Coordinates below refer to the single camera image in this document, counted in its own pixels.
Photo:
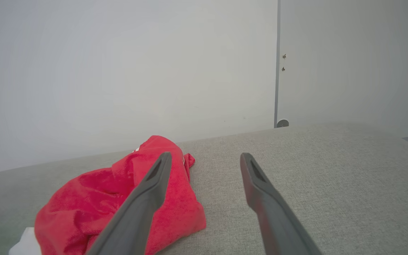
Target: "gray fabric surface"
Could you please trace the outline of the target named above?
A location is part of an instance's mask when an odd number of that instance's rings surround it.
[[[408,142],[358,125],[283,127],[179,143],[191,153],[191,185],[207,228],[161,251],[263,254],[246,205],[239,157],[249,152],[324,254],[408,254]],[[128,152],[0,173],[0,254],[69,179]]]

